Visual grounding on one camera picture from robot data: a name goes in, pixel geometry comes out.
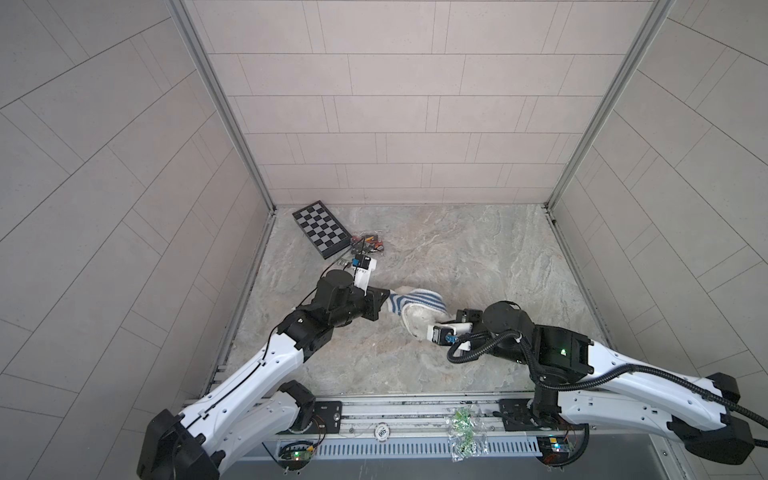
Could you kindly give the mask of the blue white striped knit sweater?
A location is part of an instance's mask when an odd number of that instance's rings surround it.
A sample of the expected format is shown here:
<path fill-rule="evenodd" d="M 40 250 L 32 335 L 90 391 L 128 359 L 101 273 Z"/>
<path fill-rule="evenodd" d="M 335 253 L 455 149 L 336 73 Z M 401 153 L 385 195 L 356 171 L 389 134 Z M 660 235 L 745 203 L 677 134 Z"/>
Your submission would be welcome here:
<path fill-rule="evenodd" d="M 403 315 L 406 307 L 413 305 L 448 315 L 443 297 L 431 290 L 416 288 L 405 293 L 391 292 L 386 302 L 388 311 L 399 316 Z"/>

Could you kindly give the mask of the white fluffy teddy bear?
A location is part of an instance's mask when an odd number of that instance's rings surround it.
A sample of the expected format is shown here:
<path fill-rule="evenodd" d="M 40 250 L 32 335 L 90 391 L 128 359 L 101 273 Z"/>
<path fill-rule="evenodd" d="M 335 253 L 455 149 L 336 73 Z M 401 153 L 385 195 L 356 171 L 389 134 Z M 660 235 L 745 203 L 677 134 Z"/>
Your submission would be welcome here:
<path fill-rule="evenodd" d="M 442 310 L 420 303 L 410 303 L 401 309 L 401 320 L 408 333 L 420 341 L 430 341 L 435 325 L 451 321 Z"/>

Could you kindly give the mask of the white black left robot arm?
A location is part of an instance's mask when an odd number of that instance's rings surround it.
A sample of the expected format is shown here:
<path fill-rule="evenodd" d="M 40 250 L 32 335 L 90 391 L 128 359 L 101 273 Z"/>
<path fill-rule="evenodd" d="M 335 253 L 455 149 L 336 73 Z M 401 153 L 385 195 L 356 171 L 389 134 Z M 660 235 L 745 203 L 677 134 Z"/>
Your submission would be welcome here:
<path fill-rule="evenodd" d="M 261 441 L 302 431 L 315 397 L 288 377 L 357 318 L 378 319 L 387 289 L 361 287 L 343 270 L 317 282 L 312 301 L 291 311 L 264 347 L 233 375 L 178 414 L 148 424 L 136 474 L 141 479 L 217 479 Z"/>

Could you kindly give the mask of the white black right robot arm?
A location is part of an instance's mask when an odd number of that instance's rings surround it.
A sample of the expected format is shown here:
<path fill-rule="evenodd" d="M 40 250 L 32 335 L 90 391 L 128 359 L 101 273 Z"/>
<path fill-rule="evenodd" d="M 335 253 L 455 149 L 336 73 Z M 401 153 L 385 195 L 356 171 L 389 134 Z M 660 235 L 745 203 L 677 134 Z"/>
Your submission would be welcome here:
<path fill-rule="evenodd" d="M 458 311 L 442 339 L 452 364 L 492 355 L 526 366 L 534 384 L 528 410 L 543 428 L 607 424 L 645 431 L 725 465 L 740 465 L 767 445 L 750 428 L 767 420 L 740 405 L 734 377 L 652 366 L 575 331 L 536 324 L 511 301 Z"/>

